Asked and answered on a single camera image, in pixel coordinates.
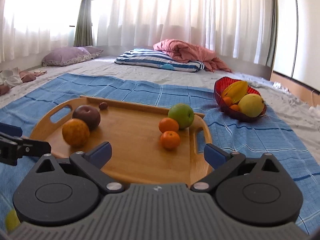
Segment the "blue and white striped pillow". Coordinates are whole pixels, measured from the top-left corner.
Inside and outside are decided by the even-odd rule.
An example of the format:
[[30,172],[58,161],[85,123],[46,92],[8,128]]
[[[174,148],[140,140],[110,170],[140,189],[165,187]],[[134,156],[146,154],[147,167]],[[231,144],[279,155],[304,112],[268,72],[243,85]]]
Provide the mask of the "blue and white striped pillow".
[[126,51],[124,54],[116,58],[115,63],[156,67],[185,72],[197,72],[204,69],[203,62],[189,61],[188,63],[180,63],[173,60],[169,55],[162,51],[155,51],[151,49],[134,49]]

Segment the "small orange fruit in bowl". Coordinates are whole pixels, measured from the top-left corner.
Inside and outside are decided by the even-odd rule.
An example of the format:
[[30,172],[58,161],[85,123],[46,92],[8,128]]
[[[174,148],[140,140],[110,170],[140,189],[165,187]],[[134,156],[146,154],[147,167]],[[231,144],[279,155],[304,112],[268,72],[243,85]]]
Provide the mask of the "small orange fruit in bowl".
[[232,110],[235,110],[235,111],[240,111],[240,107],[238,105],[231,105],[229,106]]
[[160,137],[160,143],[163,148],[173,150],[180,144],[180,136],[175,131],[165,131]]
[[159,122],[159,130],[164,133],[166,131],[175,131],[179,130],[179,124],[176,120],[166,117]]
[[62,136],[68,145],[75,148],[82,147],[89,139],[89,127],[84,121],[72,118],[63,124]]
[[223,101],[226,103],[227,106],[232,105],[232,99],[230,97],[223,98]]

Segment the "dark green curtain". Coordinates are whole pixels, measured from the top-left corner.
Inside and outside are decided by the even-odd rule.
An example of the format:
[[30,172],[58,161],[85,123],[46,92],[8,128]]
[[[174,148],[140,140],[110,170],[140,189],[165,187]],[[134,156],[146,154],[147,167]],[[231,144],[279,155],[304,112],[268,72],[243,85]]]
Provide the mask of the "dark green curtain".
[[91,0],[81,0],[73,46],[92,46]]
[[272,8],[272,25],[271,25],[271,38],[270,47],[266,65],[269,67],[273,66],[273,61],[276,53],[277,43],[277,29],[278,29],[278,0],[273,0]]

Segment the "yellow-green fruit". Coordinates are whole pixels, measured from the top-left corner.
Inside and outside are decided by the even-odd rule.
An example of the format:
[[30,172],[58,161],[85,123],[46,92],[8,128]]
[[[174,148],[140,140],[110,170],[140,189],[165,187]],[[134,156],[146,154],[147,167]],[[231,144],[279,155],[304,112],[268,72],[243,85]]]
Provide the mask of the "yellow-green fruit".
[[17,217],[17,213],[14,209],[12,209],[5,217],[5,227],[9,233],[12,230],[14,230],[18,225],[20,225],[20,221]]
[[221,97],[230,97],[232,104],[238,103],[247,93],[248,83],[246,81],[237,81],[228,86],[222,93]]
[[240,100],[238,106],[241,113],[244,113],[248,117],[257,117],[264,108],[264,101],[257,94],[248,94]]

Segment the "mattress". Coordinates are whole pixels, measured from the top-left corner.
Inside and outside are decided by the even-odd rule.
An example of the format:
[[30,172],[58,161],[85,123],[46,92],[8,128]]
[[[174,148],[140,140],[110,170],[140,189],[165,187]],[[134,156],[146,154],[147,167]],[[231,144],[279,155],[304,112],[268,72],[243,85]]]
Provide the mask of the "mattress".
[[47,74],[38,77],[35,81],[12,88],[8,94],[0,97],[0,108],[64,73],[96,76],[110,75],[127,80],[145,80],[158,84],[195,86],[209,89],[213,89],[216,80],[223,76],[228,76],[234,79],[246,80],[250,86],[257,89],[276,114],[295,131],[320,164],[320,116],[315,112],[309,111],[308,104],[288,93],[286,89],[275,88],[273,82],[242,73],[226,73],[224,71],[211,73],[204,70],[197,73],[186,73],[142,66],[118,65],[114,63],[114,60],[115,57],[99,57],[66,67],[42,67],[40,69],[47,70]]

